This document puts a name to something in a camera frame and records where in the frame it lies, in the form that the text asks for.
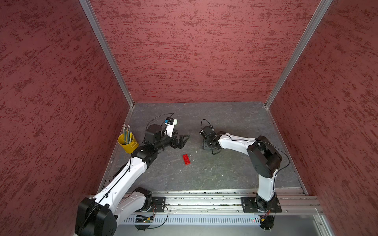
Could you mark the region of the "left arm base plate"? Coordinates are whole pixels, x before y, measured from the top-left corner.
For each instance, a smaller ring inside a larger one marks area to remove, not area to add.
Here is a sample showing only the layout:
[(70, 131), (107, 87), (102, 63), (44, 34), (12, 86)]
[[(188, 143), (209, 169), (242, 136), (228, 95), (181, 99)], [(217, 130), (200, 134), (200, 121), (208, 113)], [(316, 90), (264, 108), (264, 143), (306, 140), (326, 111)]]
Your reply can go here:
[(160, 213), (165, 211), (165, 197), (147, 197), (140, 212)]

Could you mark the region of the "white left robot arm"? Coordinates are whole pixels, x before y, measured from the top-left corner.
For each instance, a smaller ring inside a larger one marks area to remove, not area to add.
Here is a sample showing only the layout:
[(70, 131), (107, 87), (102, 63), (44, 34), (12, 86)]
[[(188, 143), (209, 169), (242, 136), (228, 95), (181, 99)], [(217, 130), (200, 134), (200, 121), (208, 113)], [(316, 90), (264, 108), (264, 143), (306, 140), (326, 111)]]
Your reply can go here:
[(152, 193), (135, 189), (125, 198), (134, 182), (151, 166), (159, 151), (167, 147), (182, 149), (189, 135), (179, 135), (174, 125), (150, 125), (144, 142), (133, 151), (127, 164), (113, 181), (92, 198), (84, 198), (78, 206), (74, 232), (78, 236), (112, 236), (120, 221), (132, 213), (152, 209)]

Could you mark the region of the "red lego brick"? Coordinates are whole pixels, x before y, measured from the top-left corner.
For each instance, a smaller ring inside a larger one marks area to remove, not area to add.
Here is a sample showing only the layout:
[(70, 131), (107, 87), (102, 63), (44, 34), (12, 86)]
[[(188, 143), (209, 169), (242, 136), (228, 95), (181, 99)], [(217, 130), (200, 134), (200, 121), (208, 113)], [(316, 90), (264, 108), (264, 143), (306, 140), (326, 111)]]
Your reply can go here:
[(189, 156), (187, 154), (183, 155), (183, 160), (184, 160), (185, 165), (191, 164), (191, 161), (190, 161)]

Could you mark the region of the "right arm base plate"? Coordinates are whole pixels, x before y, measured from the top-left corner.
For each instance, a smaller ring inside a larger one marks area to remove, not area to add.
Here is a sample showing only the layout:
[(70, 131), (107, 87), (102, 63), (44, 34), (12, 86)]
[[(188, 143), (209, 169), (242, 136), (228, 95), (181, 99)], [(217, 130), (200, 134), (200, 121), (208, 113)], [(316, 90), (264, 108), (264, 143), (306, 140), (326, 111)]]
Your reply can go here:
[(266, 201), (261, 197), (242, 197), (241, 206), (244, 213), (281, 213), (282, 208), (278, 198), (274, 196), (270, 201)]

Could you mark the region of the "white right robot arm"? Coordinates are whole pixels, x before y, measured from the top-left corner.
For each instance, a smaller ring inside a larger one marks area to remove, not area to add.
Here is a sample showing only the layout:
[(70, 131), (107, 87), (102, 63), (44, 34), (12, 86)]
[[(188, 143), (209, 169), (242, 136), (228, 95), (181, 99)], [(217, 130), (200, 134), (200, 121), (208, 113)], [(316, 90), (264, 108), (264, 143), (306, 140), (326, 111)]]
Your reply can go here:
[(212, 150), (230, 149), (247, 155), (258, 173), (256, 207), (260, 212), (269, 212), (276, 203), (275, 182), (282, 156), (264, 136), (243, 138), (226, 132), (216, 133), (212, 126), (200, 130), (205, 144)]

